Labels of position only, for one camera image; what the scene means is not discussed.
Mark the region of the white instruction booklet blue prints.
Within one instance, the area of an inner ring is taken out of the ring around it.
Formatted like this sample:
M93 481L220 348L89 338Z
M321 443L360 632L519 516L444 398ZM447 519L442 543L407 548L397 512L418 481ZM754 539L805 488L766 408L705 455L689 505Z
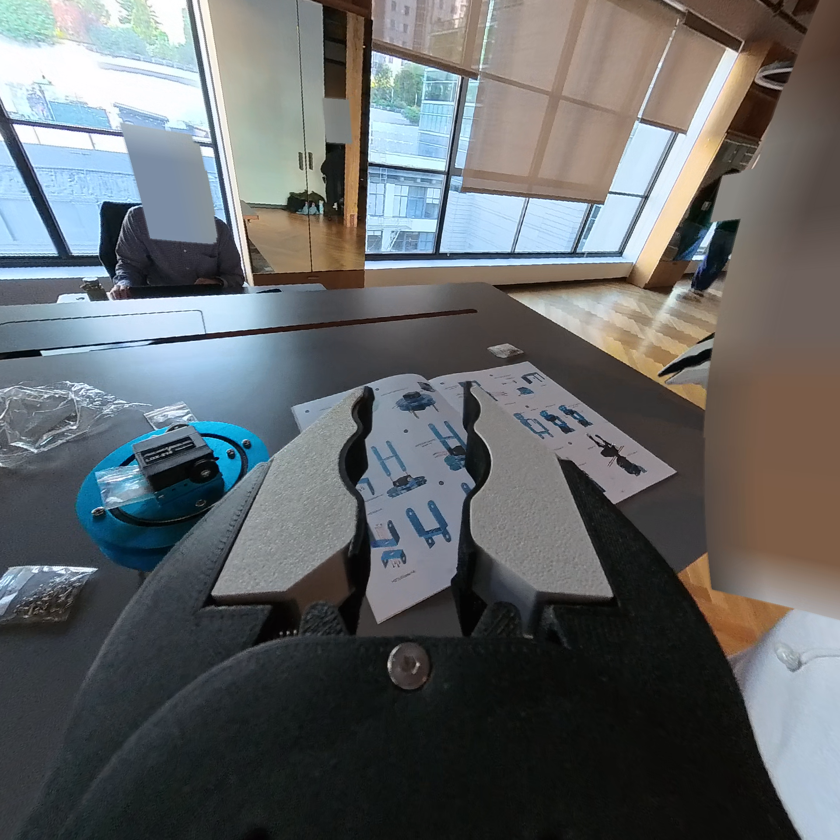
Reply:
M368 466L357 489L371 541L366 599L375 624L442 592L456 573L464 501L475 486L466 467L466 383L488 394L516 430L580 467L611 502L676 473L583 398L580 387L571 390L533 362L368 382Z

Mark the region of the narrow beige roller blind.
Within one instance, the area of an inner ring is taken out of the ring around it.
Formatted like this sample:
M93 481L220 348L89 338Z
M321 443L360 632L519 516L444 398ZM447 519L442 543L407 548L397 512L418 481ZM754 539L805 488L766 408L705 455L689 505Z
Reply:
M658 70L640 121L687 133L726 48L679 24Z

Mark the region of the dark laptop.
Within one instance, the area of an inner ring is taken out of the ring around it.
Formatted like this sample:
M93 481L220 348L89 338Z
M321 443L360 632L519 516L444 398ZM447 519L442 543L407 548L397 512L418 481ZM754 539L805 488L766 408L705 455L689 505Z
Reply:
M226 288L217 283L165 286L129 287L127 295L132 300L210 297L225 293Z

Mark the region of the person in white shirt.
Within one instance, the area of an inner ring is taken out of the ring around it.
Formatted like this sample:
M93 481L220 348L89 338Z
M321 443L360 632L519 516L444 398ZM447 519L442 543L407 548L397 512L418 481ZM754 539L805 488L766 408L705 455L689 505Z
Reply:
M729 662L764 764L798 834L838 839L838 620L792 610Z

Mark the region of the black office chair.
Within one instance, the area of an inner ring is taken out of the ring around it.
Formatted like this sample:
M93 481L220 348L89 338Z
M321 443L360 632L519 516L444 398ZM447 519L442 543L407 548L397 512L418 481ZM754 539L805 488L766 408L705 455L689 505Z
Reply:
M99 247L98 257L108 277L113 280L117 274L118 257L116 253L123 220L129 210L138 207L137 203L119 203L103 201L99 208Z

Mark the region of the clear bag of metal screws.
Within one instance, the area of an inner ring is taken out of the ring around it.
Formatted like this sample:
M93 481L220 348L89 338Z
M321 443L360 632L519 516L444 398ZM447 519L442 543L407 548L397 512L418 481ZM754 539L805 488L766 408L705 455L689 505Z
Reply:
M1 576L1 625L64 623L98 570L88 567L21 565Z

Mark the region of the black and white striped object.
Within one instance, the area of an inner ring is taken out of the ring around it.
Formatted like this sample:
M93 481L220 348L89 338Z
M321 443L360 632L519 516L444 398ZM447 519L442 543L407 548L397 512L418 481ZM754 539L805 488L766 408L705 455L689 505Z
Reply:
M715 334L711 333L689 347L665 365L657 377L664 380L666 385L696 385L706 390L714 338Z

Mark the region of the black servo motor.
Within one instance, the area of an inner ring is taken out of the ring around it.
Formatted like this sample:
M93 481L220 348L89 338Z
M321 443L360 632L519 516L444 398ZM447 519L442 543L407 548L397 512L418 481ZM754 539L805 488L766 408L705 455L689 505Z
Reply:
M131 445L134 462L163 508L204 508L224 494L217 457L193 425L176 425Z

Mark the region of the blue round turntable base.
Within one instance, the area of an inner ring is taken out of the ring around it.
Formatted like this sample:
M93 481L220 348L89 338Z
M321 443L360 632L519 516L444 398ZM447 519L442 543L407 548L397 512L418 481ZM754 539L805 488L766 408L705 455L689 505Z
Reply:
M200 421L189 425L193 425L209 444L224 477L224 494L209 506L192 510L163 508L154 499L149 499L112 510L102 507L94 472L131 464L134 462L133 443L172 427L154 430L122 445L84 479L77 497L78 519L100 551L115 564L143 573L151 572L253 468L269 459L267 446L243 427Z

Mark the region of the large beige roller blind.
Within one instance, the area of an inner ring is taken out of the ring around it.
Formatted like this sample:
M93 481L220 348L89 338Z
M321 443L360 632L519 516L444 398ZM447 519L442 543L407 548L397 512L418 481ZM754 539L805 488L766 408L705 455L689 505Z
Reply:
M461 192L604 203L678 21L664 2L491 2Z

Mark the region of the small clear bag blue parts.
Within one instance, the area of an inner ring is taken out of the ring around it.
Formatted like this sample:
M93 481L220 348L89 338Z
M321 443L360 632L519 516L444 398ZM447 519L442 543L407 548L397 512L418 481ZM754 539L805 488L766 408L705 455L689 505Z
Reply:
M135 462L96 470L93 475L98 486L101 506L106 510L123 508L155 498L150 481Z

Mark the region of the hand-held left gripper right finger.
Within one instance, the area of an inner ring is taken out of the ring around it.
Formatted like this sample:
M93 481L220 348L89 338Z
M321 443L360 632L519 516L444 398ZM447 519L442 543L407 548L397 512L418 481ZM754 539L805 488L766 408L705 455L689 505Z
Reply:
M467 491L452 591L463 635L511 605L531 635L546 606L605 606L613 588L564 463L477 385L463 384Z

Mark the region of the small clear plastic bag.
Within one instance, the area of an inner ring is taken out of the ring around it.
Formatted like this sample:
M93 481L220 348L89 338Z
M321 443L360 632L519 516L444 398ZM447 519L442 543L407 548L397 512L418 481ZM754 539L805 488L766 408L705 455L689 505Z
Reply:
M165 430L173 426L194 424L197 417L184 402L157 407L143 414L153 430Z

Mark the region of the dark grey desk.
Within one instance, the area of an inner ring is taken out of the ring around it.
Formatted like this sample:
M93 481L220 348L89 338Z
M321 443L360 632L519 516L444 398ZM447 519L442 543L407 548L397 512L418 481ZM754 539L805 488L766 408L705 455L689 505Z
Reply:
M275 453L298 432L291 408L390 375L431 378L499 364L510 343L676 470L622 502L675 571L707 550L700 409L503 291L480 284L302 292L318 329L2 362L2 385L81 382L151 406L184 401L202 419L256 433ZM95 567L64 623L2 626L2 838L35 803L72 702L141 578L105 559L79 524L82 480L141 434L123 411L92 435L2 470L2 571L28 564Z

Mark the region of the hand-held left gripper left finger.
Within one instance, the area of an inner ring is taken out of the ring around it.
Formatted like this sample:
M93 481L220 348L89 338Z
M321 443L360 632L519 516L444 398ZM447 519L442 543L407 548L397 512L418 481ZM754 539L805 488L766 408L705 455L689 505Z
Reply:
M368 469L374 393L348 392L270 460L211 597L279 606L295 622L326 602L360 621L371 542L358 485Z

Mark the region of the large crumpled clear plastic bag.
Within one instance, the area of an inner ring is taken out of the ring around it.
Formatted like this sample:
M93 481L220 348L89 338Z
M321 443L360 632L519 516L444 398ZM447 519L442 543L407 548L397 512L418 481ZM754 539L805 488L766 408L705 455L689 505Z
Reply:
M1 390L1 467L11 469L36 455L84 437L122 410L150 407L123 400L87 383L20 383Z

